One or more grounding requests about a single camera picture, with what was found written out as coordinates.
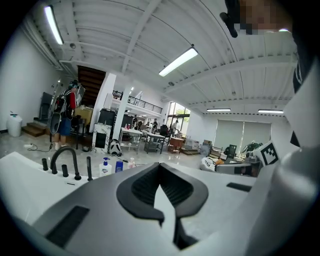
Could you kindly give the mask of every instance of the pallet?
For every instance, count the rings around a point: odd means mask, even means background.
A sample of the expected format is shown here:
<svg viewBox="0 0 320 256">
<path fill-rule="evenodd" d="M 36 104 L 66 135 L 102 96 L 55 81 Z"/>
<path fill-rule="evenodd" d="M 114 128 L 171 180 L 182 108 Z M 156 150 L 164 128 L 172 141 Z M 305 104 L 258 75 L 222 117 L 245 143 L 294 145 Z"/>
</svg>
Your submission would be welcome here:
<svg viewBox="0 0 320 256">
<path fill-rule="evenodd" d="M 180 148 L 180 152 L 187 155 L 187 156 L 193 156 L 193 155 L 200 155 L 200 152 L 198 152 L 197 149 L 184 149 Z"/>
</svg>

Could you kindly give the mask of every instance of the blue bottle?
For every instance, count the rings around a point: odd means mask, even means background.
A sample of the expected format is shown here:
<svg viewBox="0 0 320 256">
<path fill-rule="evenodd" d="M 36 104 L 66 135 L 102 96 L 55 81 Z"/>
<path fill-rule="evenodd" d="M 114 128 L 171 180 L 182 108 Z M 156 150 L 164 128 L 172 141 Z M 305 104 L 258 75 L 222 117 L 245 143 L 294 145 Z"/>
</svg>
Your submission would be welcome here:
<svg viewBox="0 0 320 256">
<path fill-rule="evenodd" d="M 124 162 L 116 161 L 116 163 L 115 163 L 115 172 L 116 173 L 122 172 L 123 168 L 124 168 Z"/>
</svg>

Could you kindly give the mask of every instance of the black faucet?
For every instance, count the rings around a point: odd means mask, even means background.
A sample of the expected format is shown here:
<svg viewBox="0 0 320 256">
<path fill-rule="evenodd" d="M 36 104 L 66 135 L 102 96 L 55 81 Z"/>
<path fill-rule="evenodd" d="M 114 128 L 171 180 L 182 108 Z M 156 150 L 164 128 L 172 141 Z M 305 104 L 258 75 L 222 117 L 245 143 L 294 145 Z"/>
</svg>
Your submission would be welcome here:
<svg viewBox="0 0 320 256">
<path fill-rule="evenodd" d="M 58 156 L 63 151 L 66 151 L 66 150 L 68 150 L 68 151 L 70 151 L 72 153 L 74 173 L 75 173 L 74 179 L 76 181 L 80 181 L 81 180 L 81 176 L 80 176 L 79 171 L 78 171 L 77 155 L 76 155 L 75 150 L 70 146 L 63 146 L 53 154 L 51 162 L 50 162 L 50 169 L 52 170 L 52 174 L 57 174 L 58 173 L 57 167 L 56 167 L 56 160 L 57 160 Z"/>
</svg>

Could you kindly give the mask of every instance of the black rail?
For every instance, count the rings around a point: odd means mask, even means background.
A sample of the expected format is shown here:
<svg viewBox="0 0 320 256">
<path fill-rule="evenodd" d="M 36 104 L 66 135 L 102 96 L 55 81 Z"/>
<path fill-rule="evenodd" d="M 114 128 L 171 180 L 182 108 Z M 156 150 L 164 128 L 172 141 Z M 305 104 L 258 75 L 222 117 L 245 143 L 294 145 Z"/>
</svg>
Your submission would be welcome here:
<svg viewBox="0 0 320 256">
<path fill-rule="evenodd" d="M 113 98 L 118 99 L 118 100 L 121 101 L 122 100 L 122 96 L 123 96 L 122 92 L 119 92 L 119 91 L 116 91 L 116 90 L 113 91 Z M 146 102 L 144 100 L 141 100 L 141 99 L 138 99 L 138 98 L 135 98 L 135 97 L 129 96 L 128 103 L 132 104 L 132 105 L 135 105 L 135 106 L 138 106 L 138 107 L 141 107 L 141 108 L 144 108 L 144 109 L 147 109 L 147 110 L 151 110 L 151 111 L 160 113 L 160 114 L 162 112 L 162 107 L 153 105 L 151 103 L 148 103 L 148 102 Z"/>
</svg>

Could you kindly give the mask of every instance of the ceiling light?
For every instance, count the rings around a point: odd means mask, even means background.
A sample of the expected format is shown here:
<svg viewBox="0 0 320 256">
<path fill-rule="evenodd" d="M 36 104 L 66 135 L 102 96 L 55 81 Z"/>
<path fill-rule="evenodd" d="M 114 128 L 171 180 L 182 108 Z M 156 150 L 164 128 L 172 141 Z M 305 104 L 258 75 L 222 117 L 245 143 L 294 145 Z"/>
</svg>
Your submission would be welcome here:
<svg viewBox="0 0 320 256">
<path fill-rule="evenodd" d="M 198 52 L 196 51 L 196 49 L 191 47 L 189 50 L 187 50 L 185 53 L 183 53 L 178 58 L 176 58 L 173 62 L 171 62 L 168 66 L 166 66 L 159 73 L 159 75 L 162 77 L 165 77 L 171 71 L 175 70 L 177 67 L 181 66 L 183 63 L 187 62 L 188 60 L 192 59 L 193 57 L 195 57 L 197 55 L 198 55 Z"/>
<path fill-rule="evenodd" d="M 57 22 L 56 22 L 56 19 L 55 19 L 55 16 L 54 16 L 54 10 L 52 8 L 51 5 L 47 6 L 44 8 L 44 11 L 45 11 L 45 15 L 46 15 L 46 18 L 49 22 L 49 25 L 50 25 L 50 28 L 51 28 L 51 31 L 54 35 L 54 38 L 56 40 L 56 42 L 59 44 L 59 45 L 63 45 L 64 42 L 61 38 L 61 35 L 60 35 L 60 32 L 58 30 L 58 26 L 57 26 Z"/>
<path fill-rule="evenodd" d="M 272 110 L 272 109 L 259 109 L 258 113 L 262 114 L 283 114 L 282 110 Z"/>
<path fill-rule="evenodd" d="M 206 111 L 208 111 L 208 112 L 230 112 L 231 109 L 230 108 L 211 108 L 211 109 L 207 109 Z"/>
</svg>

